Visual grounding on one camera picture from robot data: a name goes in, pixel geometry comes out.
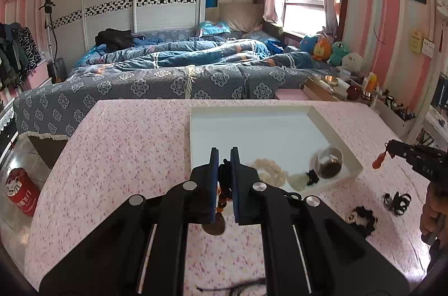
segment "stuffed toy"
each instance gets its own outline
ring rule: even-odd
[[[341,69],[350,72],[360,72],[362,67],[363,58],[360,54],[352,52],[342,58],[342,66],[338,66],[336,69],[341,71]]]
[[[333,43],[333,53],[330,56],[330,63],[334,66],[342,65],[342,58],[350,53],[349,46],[341,41]]]
[[[317,40],[320,36],[305,36],[301,41],[299,45],[300,51],[306,51],[310,54],[313,54],[314,46],[317,44]]]
[[[320,36],[316,46],[314,46],[313,53],[314,55],[312,58],[315,60],[327,61],[332,54],[332,45],[330,44],[330,41],[326,37]]]

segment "screw head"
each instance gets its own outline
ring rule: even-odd
[[[348,224],[355,224],[358,220],[358,213],[356,211],[352,211],[349,215],[346,217],[346,222]]]
[[[144,200],[144,197],[141,195],[132,195],[129,198],[129,204],[131,204],[132,206],[137,206],[140,205]]]
[[[306,198],[306,203],[309,206],[316,207],[320,204],[320,199],[317,196],[309,196]]]
[[[267,185],[264,182],[256,182],[252,185],[255,191],[264,191],[267,189]]]
[[[191,191],[191,190],[194,190],[195,188],[197,188],[198,184],[195,183],[194,181],[186,181],[183,183],[182,187],[185,190]]]

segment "orange tassel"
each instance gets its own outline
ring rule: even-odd
[[[384,153],[381,153],[381,154],[378,156],[378,158],[377,158],[376,160],[374,160],[374,162],[373,162],[373,164],[372,164],[372,167],[373,167],[375,170],[377,170],[377,169],[379,169],[379,168],[381,167],[382,162],[383,162],[384,159],[386,158],[386,153],[387,153],[387,151],[384,152]]]

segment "person's hand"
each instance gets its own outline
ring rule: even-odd
[[[438,214],[447,216],[445,227],[438,235],[440,246],[443,248],[448,245],[448,197],[440,197],[437,195],[437,186],[430,183],[426,193],[426,203],[423,205],[422,216],[420,217],[420,230],[423,235],[433,232],[436,227],[436,219]]]

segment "red bucket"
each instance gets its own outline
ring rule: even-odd
[[[40,191],[23,168],[15,168],[10,172],[4,192],[25,215],[34,215]]]

